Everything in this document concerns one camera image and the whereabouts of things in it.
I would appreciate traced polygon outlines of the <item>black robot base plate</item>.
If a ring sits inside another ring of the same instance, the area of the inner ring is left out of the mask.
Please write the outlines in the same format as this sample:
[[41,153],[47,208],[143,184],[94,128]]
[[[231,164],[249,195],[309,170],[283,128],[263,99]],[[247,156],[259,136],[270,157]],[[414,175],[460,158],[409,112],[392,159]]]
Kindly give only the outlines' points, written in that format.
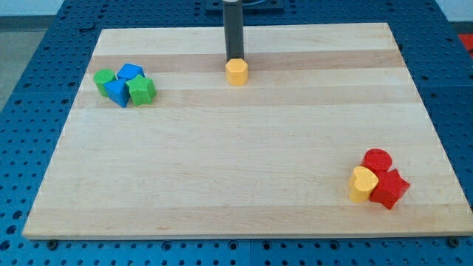
[[[222,0],[204,0],[203,5],[207,13],[221,12]],[[242,0],[244,11],[282,11],[284,2],[282,0]]]

